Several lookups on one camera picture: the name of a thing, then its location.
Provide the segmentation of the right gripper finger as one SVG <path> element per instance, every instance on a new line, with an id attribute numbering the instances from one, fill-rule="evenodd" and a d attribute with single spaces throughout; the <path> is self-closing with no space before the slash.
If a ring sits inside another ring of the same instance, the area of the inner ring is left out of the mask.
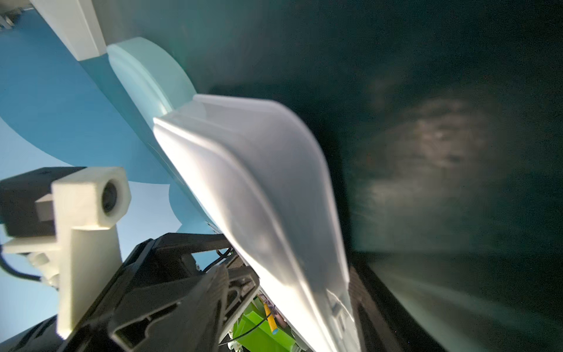
<path id="1" fill-rule="evenodd" d="M 362 351 L 443 351 L 365 263 L 349 265 L 348 292 Z"/>

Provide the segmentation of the clear frosted pencil case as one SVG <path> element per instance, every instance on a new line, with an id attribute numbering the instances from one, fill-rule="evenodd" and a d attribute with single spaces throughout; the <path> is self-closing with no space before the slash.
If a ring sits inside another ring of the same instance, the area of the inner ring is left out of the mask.
<path id="1" fill-rule="evenodd" d="M 106 43 L 91 0 L 32 0 L 77 61 L 106 53 Z"/>

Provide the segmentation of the white pencil case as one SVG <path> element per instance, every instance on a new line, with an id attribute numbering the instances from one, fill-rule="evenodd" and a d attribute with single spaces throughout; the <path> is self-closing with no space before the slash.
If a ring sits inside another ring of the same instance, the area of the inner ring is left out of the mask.
<path id="1" fill-rule="evenodd" d="M 196 95 L 152 131 L 308 346 L 359 351 L 331 177 L 304 122 L 276 101 Z"/>

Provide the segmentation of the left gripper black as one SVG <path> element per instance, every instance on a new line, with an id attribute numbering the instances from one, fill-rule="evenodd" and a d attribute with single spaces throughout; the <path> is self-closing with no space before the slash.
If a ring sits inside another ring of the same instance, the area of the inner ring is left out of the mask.
<path id="1" fill-rule="evenodd" d="M 219 351 L 260 286 L 233 255 L 205 271 L 193 255 L 223 235 L 168 233 L 138 245 L 60 351 Z"/>

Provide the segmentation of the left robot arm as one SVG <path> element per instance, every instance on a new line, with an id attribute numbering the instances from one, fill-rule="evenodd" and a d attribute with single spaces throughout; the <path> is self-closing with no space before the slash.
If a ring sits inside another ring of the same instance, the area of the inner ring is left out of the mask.
<path id="1" fill-rule="evenodd" d="M 199 270 L 194 254 L 226 249 L 223 235 L 168 233 L 135 247 L 67 338 L 49 318 L 3 351 L 217 351 L 260 285 L 256 272 L 223 263 Z"/>

